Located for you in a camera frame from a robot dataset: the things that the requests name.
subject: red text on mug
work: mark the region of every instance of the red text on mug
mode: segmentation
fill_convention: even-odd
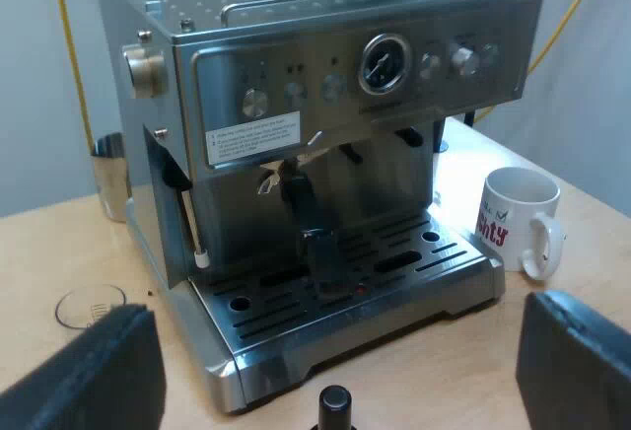
[[[504,240],[509,234],[509,230],[496,225],[495,222],[489,224],[486,216],[480,211],[477,216],[477,231],[480,236],[495,243],[498,247],[504,245]]]

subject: white wall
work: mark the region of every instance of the white wall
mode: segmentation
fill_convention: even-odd
[[[56,0],[0,0],[0,216],[94,191]],[[572,0],[545,0],[535,51]],[[68,0],[95,137],[119,129],[97,0]],[[586,0],[528,79],[476,127],[631,215],[628,0]]]
[[[572,1],[545,0],[533,59]],[[584,0],[524,98],[476,128],[631,216],[629,8],[629,0]]]
[[[0,216],[95,191],[56,0],[0,0]],[[119,118],[96,0],[68,0],[95,136]]]

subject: drip tray grate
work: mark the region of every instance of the drip tray grate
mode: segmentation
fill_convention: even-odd
[[[318,297],[304,265],[259,267],[217,282],[198,277],[192,284],[237,354],[482,257],[424,210],[345,231],[339,246],[356,288],[333,301]]]

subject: portafilter handle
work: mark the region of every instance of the portafilter handle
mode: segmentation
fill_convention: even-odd
[[[306,256],[318,295],[323,300],[334,300],[349,294],[348,266],[311,181],[303,172],[289,167],[281,170],[280,186],[298,228],[299,255]]]

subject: mug handle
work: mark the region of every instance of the mug handle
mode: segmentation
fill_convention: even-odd
[[[537,258],[541,257],[543,251],[525,250],[522,252],[522,265],[526,274],[535,280],[545,280],[550,277],[561,262],[561,251],[563,250],[563,230],[561,223],[545,213],[537,213],[530,220],[530,225],[534,228],[543,228],[548,242],[548,260],[543,267],[539,268]]]

